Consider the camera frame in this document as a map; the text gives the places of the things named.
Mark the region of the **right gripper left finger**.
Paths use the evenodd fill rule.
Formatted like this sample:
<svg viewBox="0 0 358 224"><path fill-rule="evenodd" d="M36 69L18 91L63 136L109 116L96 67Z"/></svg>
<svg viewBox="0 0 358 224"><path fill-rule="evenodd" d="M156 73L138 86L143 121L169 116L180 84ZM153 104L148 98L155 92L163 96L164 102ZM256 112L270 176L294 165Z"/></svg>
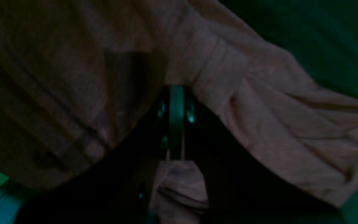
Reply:
<svg viewBox="0 0 358 224"><path fill-rule="evenodd" d="M169 156L172 87L164 86L130 133L78 177L26 202L16 224L159 224L155 175Z"/></svg>

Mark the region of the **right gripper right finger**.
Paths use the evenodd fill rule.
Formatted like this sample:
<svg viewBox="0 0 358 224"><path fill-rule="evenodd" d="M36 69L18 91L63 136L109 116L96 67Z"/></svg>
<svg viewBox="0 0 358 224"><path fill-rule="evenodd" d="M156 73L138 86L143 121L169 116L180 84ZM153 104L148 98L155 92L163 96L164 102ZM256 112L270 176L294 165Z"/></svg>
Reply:
<svg viewBox="0 0 358 224"><path fill-rule="evenodd" d="M343 224L333 205L274 174L230 133L188 86L178 86L183 107L183 158L195 162L209 208L202 224Z"/></svg>

